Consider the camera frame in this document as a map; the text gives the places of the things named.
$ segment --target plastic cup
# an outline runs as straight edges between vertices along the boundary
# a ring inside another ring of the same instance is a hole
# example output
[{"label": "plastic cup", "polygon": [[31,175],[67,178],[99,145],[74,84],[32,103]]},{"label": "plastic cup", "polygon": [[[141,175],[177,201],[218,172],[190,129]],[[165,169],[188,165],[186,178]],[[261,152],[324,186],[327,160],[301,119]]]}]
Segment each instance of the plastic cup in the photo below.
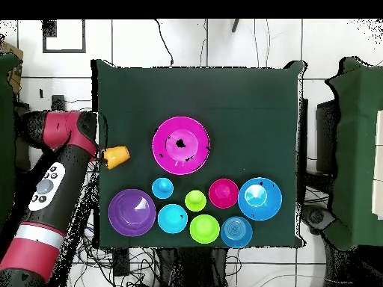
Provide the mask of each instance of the plastic cup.
[{"label": "plastic cup", "polygon": [[252,220],[274,217],[282,205],[282,193],[277,184],[263,177],[248,180],[239,190],[241,212]]},{"label": "plastic cup", "polygon": [[202,191],[190,191],[185,198],[186,207],[192,212],[200,212],[206,205],[206,197]]},{"label": "plastic cup", "polygon": [[170,179],[158,178],[152,184],[153,195],[159,199],[167,199],[173,193],[174,187]]},{"label": "plastic cup", "polygon": [[188,214],[180,205],[169,204],[159,211],[158,223],[166,233],[179,233],[188,223]]},{"label": "plastic cup", "polygon": [[232,180],[218,179],[210,186],[209,199],[217,208],[230,208],[236,204],[238,192],[238,186]]},{"label": "plastic cup", "polygon": [[243,217],[230,217],[221,228],[222,241],[233,249],[245,247],[253,237],[250,223]]},{"label": "plastic cup", "polygon": [[201,244],[213,242],[219,236],[219,223],[211,215],[198,215],[190,223],[190,235]]}]

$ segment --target white button panel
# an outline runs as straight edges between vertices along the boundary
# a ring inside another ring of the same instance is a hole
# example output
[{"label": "white button panel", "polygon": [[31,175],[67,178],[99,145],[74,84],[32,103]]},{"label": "white button panel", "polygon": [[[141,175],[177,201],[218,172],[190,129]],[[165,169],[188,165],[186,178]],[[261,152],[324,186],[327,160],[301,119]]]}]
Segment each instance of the white button panel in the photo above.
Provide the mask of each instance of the white button panel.
[{"label": "white button panel", "polygon": [[58,162],[53,163],[43,177],[43,179],[49,179],[53,183],[53,189],[47,194],[38,194],[35,191],[28,206],[29,210],[35,212],[37,210],[41,210],[42,208],[46,208],[53,200],[64,175],[65,167],[63,164]]}]

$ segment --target green cover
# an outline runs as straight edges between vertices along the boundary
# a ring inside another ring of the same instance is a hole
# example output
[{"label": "green cover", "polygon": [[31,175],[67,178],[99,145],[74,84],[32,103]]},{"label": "green cover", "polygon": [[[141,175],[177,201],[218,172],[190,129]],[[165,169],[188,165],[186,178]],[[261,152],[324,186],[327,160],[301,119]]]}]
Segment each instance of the green cover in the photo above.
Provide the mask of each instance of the green cover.
[{"label": "green cover", "polygon": [[20,64],[15,54],[0,54],[0,232],[13,206],[15,184],[15,134],[13,127],[13,91],[7,74]]},{"label": "green cover", "polygon": [[325,234],[335,247],[383,245],[383,220],[372,213],[377,112],[383,109],[383,69],[344,58],[327,80],[339,100],[338,175],[332,211],[338,217]]},{"label": "green cover", "polygon": [[[241,187],[247,180],[264,176],[281,188],[281,210],[271,220],[252,221],[249,246],[297,247],[295,236],[295,144],[298,116],[298,75],[303,62],[286,69],[246,68],[117,68],[103,61],[93,65],[98,86],[99,111],[108,121],[108,147],[126,146],[131,158],[115,169],[100,171],[99,213],[101,248],[109,247],[197,247],[189,234],[191,220],[201,214],[215,217],[220,225],[234,215],[243,216],[235,205],[217,209],[208,201],[201,212],[188,211],[189,224],[181,232],[163,232],[157,222],[139,237],[115,232],[108,220],[108,205],[119,191],[137,188],[147,192],[157,213],[167,203],[185,208],[190,190],[208,194],[218,178],[232,179]],[[97,102],[96,91],[93,94]],[[151,150],[156,128],[175,116],[192,117],[209,133],[211,152],[197,172],[175,176],[157,165]],[[99,143],[104,144],[103,124]],[[151,185],[168,177],[174,193],[157,200]],[[225,247],[218,237],[208,247]]]}]

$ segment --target lime green bowl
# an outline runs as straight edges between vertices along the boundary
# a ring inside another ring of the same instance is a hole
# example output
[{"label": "lime green bowl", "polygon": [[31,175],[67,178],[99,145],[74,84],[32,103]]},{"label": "lime green bowl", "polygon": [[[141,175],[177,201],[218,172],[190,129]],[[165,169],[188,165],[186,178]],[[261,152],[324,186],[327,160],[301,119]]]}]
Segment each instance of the lime green bowl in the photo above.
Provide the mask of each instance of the lime green bowl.
[{"label": "lime green bowl", "polygon": [[190,235],[201,244],[213,242],[219,236],[218,221],[210,215],[199,215],[190,223]]},{"label": "lime green bowl", "polygon": [[192,212],[200,212],[206,205],[206,197],[202,191],[190,191],[185,198],[185,205]]}]

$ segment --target magenta plate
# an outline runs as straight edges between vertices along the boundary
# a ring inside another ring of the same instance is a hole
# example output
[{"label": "magenta plate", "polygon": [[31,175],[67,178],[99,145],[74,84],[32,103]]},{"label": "magenta plate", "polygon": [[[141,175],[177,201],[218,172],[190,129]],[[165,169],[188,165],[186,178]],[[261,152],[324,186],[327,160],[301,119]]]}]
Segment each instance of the magenta plate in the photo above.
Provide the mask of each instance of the magenta plate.
[{"label": "magenta plate", "polygon": [[152,149],[159,166],[175,175],[195,172],[207,160],[209,136],[198,121],[189,117],[173,117],[157,129]]}]

